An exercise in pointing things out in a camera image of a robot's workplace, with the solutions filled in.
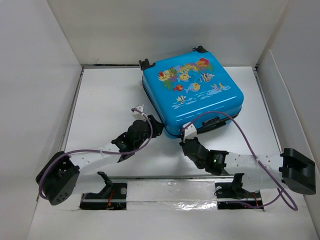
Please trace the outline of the blue kids suitcase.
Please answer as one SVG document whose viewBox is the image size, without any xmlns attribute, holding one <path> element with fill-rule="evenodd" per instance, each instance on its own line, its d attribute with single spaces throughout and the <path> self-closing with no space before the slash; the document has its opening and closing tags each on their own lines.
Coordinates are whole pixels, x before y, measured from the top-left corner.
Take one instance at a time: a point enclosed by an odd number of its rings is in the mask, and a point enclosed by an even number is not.
<svg viewBox="0 0 320 240">
<path fill-rule="evenodd" d="M 203 46 L 150 63 L 139 61 L 142 86 L 170 138 L 192 122 L 206 133 L 237 117 L 244 94 L 214 55 Z"/>
</svg>

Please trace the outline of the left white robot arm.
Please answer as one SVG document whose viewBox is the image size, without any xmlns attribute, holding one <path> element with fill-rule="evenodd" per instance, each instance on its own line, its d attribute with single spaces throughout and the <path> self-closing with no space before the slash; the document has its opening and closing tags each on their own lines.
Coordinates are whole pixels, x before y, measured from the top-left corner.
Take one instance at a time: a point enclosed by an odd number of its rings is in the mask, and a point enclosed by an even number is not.
<svg viewBox="0 0 320 240">
<path fill-rule="evenodd" d="M 127 131 L 98 149 L 55 153 L 35 179 L 40 197 L 52 206 L 63 203 L 72 195 L 79 176 L 129 159 L 160 136 L 163 129 L 164 124 L 153 115 L 143 114 Z"/>
</svg>

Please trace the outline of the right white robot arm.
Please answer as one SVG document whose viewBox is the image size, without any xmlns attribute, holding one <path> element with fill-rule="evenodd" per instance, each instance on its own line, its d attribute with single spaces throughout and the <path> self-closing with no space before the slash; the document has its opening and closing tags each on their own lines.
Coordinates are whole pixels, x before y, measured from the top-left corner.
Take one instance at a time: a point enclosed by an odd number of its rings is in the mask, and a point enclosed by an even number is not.
<svg viewBox="0 0 320 240">
<path fill-rule="evenodd" d="M 316 164 L 293 148 L 285 148 L 281 154 L 253 156 L 208 150 L 196 137 L 180 142 L 180 146 L 198 169 L 215 176 L 233 176 L 231 191 L 237 197 L 276 188 L 288 188 L 302 195 L 316 194 Z"/>
</svg>

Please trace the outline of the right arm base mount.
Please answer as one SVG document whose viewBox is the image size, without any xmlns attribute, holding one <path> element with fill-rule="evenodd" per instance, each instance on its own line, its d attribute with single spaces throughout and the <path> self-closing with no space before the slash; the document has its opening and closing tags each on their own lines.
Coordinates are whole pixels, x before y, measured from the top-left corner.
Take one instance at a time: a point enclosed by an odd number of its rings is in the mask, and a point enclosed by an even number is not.
<svg viewBox="0 0 320 240">
<path fill-rule="evenodd" d="M 243 173 L 236 173 L 232 182 L 216 182 L 214 195 L 218 210 L 241 210 L 263 205 L 261 193 L 243 189 Z"/>
</svg>

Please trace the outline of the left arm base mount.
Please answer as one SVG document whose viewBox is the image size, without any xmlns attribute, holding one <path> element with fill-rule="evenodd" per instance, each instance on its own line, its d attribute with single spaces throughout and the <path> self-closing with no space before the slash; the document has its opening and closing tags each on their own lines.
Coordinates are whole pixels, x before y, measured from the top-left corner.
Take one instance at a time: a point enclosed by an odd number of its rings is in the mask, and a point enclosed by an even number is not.
<svg viewBox="0 0 320 240">
<path fill-rule="evenodd" d="M 118 211 L 127 209 L 128 184 L 126 182 L 112 182 L 103 172 L 97 172 L 102 177 L 105 186 L 98 193 L 86 192 L 81 195 L 79 208 L 81 210 Z"/>
</svg>

